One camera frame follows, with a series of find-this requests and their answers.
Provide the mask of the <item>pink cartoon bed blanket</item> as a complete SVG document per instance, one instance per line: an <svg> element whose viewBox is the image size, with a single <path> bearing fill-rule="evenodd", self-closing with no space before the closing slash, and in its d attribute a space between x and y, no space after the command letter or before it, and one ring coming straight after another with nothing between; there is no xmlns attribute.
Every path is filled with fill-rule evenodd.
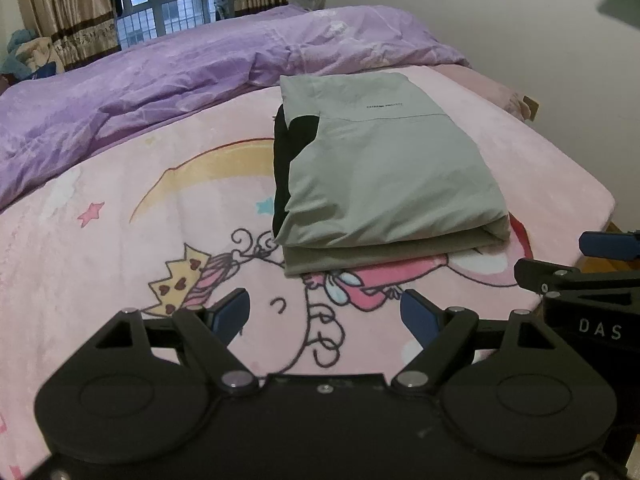
<svg viewBox="0 0 640 480"><path fill-rule="evenodd" d="M613 195L501 108L428 67L404 75L478 145L511 217L510 245L378 270L287 278L271 243L276 88L239 96L70 168L1 216L1 473L48 454L40 386L114 314L170 315L238 287L250 320L232 351L256 375L393 376L419 352L399 297L418 290L484 318L531 309L514 263L564 266L608 225Z"/></svg>

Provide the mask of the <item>mauve pillow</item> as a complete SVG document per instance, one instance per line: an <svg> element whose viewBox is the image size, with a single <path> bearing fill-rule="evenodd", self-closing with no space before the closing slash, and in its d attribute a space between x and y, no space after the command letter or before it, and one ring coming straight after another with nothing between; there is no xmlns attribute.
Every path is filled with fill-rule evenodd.
<svg viewBox="0 0 640 480"><path fill-rule="evenodd" d="M478 94L486 101L502 108L522 122L532 117L532 112L525 103L524 96L521 96L505 84L500 84L500 82L461 65L437 65L433 66L433 70L457 84L461 84L462 87Z"/></svg>

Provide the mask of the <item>pile of clothes by curtain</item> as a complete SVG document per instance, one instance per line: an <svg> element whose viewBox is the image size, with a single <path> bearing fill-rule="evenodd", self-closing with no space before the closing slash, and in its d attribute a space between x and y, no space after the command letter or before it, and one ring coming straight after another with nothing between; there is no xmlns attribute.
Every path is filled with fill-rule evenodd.
<svg viewBox="0 0 640 480"><path fill-rule="evenodd" d="M31 29L14 32L6 52L8 56L1 64L1 73L17 81L47 78L65 72L52 39L38 36Z"/></svg>

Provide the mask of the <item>grey and black jacket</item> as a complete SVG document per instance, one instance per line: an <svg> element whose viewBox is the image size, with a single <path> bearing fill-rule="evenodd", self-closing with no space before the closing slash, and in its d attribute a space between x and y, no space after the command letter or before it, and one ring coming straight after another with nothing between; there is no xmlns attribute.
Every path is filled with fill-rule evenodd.
<svg viewBox="0 0 640 480"><path fill-rule="evenodd" d="M505 243L508 208L477 144L400 73L284 76L272 232L287 274Z"/></svg>

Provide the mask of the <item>purple duvet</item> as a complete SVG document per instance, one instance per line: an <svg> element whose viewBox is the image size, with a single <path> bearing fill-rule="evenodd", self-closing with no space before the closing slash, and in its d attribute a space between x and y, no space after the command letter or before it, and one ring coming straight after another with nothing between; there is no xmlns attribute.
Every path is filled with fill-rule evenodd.
<svg viewBox="0 0 640 480"><path fill-rule="evenodd" d="M1 96L1 205L92 155L283 76L468 65L390 6L279 6L176 32Z"/></svg>

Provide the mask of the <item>left beige curtain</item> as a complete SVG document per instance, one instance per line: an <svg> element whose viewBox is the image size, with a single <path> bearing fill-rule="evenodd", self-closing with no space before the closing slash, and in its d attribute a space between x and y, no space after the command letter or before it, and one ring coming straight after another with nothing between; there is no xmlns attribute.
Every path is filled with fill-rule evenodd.
<svg viewBox="0 0 640 480"><path fill-rule="evenodd" d="M48 37L66 70L120 50L111 0L17 0L24 25Z"/></svg>

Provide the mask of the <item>small wall socket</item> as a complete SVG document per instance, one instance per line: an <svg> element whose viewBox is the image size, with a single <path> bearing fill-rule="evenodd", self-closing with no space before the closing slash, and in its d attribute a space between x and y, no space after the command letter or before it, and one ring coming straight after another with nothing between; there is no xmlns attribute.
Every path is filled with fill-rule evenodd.
<svg viewBox="0 0 640 480"><path fill-rule="evenodd" d="M530 96L522 96L522 103L526 108L524 115L527 120L533 122L537 116L540 104Z"/></svg>

